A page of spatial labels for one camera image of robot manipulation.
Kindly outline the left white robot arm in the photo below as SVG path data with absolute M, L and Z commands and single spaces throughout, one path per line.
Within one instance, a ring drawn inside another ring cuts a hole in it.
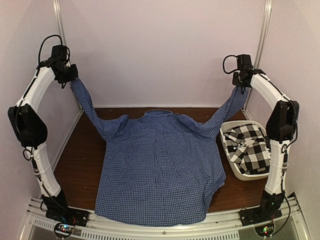
M 33 79 L 16 105 L 7 111 L 16 138 L 23 148 L 22 155 L 32 165 L 43 202 L 61 222 L 69 221 L 72 211 L 54 176 L 47 154 L 48 128 L 38 115 L 38 109 L 52 82 L 65 86 L 77 77 L 75 64 L 63 63 L 54 58 L 44 60 L 38 64 Z

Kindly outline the blue checked long sleeve shirt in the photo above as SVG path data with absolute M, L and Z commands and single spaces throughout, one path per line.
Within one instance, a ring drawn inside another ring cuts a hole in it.
M 96 215 L 132 225 L 170 227 L 202 222 L 226 180 L 216 143 L 221 125 L 241 110 L 248 90 L 235 87 L 204 123 L 185 114 L 150 110 L 131 119 L 98 117 L 77 78 L 78 102 L 106 143 Z

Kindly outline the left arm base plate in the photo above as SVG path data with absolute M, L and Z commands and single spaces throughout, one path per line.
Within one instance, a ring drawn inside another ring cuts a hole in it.
M 66 223 L 68 225 L 86 227 L 89 212 L 76 208 L 68 208 L 67 210 L 56 208 L 53 210 L 47 210 L 45 216 L 48 219 Z

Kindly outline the white plastic basket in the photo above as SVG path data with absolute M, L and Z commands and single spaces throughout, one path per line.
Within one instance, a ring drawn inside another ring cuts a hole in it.
M 221 144 L 222 144 L 224 153 L 225 153 L 225 155 L 227 157 L 228 163 L 229 163 L 234 175 L 241 181 L 255 181 L 255 180 L 260 180 L 260 179 L 267 178 L 268 175 L 269 175 L 269 172 L 268 173 L 264 173 L 264 174 L 252 174 L 252 175 L 242 174 L 239 171 L 239 169 L 236 167 L 236 165 L 234 163 L 232 163 L 228 159 L 229 154 L 227 153 L 227 144 L 226 144 L 226 141 L 225 141 L 225 139 L 223 137 L 223 133 L 226 132 L 226 130 L 228 130 L 230 128 L 237 127 L 237 126 L 240 126 L 240 125 L 245 125 L 245 124 L 256 124 L 256 125 L 258 125 L 258 127 L 260 127 L 262 129 L 262 132 L 263 132 L 264 136 L 267 138 L 267 134 L 266 134 L 266 131 L 265 131 L 264 127 L 260 123 L 258 123 L 256 121 L 252 121 L 252 120 L 234 120 L 234 121 L 227 121 L 227 122 L 223 123 L 221 128 L 220 128 L 220 140 L 221 140 Z

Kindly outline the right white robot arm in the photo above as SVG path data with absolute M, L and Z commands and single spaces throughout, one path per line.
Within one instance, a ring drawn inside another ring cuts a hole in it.
M 256 210 L 258 219 L 266 221 L 280 209 L 285 199 L 290 147 L 298 138 L 299 104 L 282 93 L 260 69 L 237 70 L 233 73 L 232 84 L 255 89 L 272 109 L 265 127 L 271 151 L 269 175 Z

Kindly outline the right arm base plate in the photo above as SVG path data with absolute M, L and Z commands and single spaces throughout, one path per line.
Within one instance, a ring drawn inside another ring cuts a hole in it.
M 275 210 L 273 213 L 265 213 L 259 206 L 254 208 L 242 208 L 238 214 L 243 227 L 271 221 L 274 218 L 282 216 L 280 209 Z

